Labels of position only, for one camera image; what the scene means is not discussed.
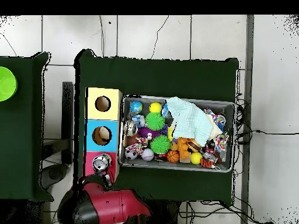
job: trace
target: green table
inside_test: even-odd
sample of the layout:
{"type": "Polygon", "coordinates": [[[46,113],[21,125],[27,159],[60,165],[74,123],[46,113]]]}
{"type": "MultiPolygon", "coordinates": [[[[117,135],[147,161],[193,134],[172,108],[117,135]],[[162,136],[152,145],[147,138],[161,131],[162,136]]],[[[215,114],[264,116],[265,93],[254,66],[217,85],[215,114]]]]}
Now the green table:
{"type": "Polygon", "coordinates": [[[40,187],[43,52],[31,58],[0,57],[15,75],[18,90],[0,102],[0,199],[52,201],[40,187]]]}
{"type": "MultiPolygon", "coordinates": [[[[79,93],[78,176],[82,174],[85,88],[119,89],[124,95],[146,95],[235,102],[238,60],[171,61],[98,58],[91,50],[76,59],[79,93]]],[[[134,189],[143,199],[222,200],[231,205],[232,172],[209,173],[121,167],[113,188],[134,189]]]]}

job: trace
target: metal tray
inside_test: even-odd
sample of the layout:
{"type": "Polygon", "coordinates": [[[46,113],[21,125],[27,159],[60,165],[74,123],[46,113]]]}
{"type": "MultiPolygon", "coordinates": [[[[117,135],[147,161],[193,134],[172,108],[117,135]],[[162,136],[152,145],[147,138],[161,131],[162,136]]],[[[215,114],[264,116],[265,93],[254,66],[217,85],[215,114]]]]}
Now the metal tray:
{"type": "MultiPolygon", "coordinates": [[[[154,97],[154,96],[132,96],[127,95],[123,96],[121,103],[121,124],[120,124],[120,140],[119,140],[119,163],[122,166],[130,167],[147,167],[155,169],[175,169],[175,170],[191,170],[191,171],[202,171],[202,172],[213,172],[213,173],[227,173],[232,169],[233,160],[234,160],[234,144],[235,144],[235,120],[236,120],[236,105],[235,103],[226,102],[226,101],[209,101],[209,100],[190,100],[183,99],[188,102],[194,103],[199,106],[202,110],[210,108],[214,113],[222,113],[226,117],[226,124],[224,126],[224,131],[228,131],[230,136],[225,161],[222,164],[217,164],[219,169],[208,169],[201,166],[196,166],[192,163],[170,163],[162,162],[157,160],[152,160],[150,162],[144,161],[140,156],[134,160],[126,159],[124,155],[125,147],[123,146],[123,125],[126,120],[128,120],[130,103],[134,100],[138,100],[142,103],[143,108],[141,115],[146,116],[150,112],[150,104],[153,102],[159,102],[162,105],[166,103],[168,98],[164,97],[154,97]]],[[[165,123],[170,125],[173,118],[168,113],[165,118],[165,123]]]]}

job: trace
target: green spiky ball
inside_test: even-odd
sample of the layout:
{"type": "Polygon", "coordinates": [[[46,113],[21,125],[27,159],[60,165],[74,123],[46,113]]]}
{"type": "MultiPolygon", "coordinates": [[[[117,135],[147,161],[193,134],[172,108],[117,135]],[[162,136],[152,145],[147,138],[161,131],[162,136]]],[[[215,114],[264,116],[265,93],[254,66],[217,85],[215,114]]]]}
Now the green spiky ball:
{"type": "Polygon", "coordinates": [[[165,125],[165,119],[161,116],[160,113],[149,113],[145,118],[147,127],[152,131],[159,131],[165,125]]]}
{"type": "Polygon", "coordinates": [[[154,153],[162,155],[171,148],[171,142],[165,135],[160,135],[151,142],[151,149],[154,153]]]}

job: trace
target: towel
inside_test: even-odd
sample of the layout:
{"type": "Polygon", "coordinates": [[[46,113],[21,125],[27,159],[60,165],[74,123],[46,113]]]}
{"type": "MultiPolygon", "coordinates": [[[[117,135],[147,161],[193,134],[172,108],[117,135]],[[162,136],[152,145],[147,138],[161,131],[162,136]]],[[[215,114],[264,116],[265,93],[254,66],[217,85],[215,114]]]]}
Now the towel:
{"type": "Polygon", "coordinates": [[[167,106],[176,121],[173,137],[194,138],[200,146],[204,146],[213,128],[207,115],[195,104],[178,97],[169,98],[167,106]]]}

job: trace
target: pink block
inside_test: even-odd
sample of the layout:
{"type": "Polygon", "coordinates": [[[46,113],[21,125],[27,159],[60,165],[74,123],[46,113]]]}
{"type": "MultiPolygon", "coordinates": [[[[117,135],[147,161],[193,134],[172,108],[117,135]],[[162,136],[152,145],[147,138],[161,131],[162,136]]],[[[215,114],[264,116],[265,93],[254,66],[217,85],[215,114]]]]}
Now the pink block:
{"type": "Polygon", "coordinates": [[[99,156],[103,153],[106,153],[111,156],[112,158],[112,165],[108,168],[108,174],[111,177],[111,182],[114,183],[115,181],[115,173],[116,173],[116,153],[115,152],[94,152],[94,151],[87,151],[86,152],[86,163],[85,163],[85,176],[88,176],[90,174],[94,174],[95,172],[93,171],[92,168],[92,160],[96,156],[99,156]]]}

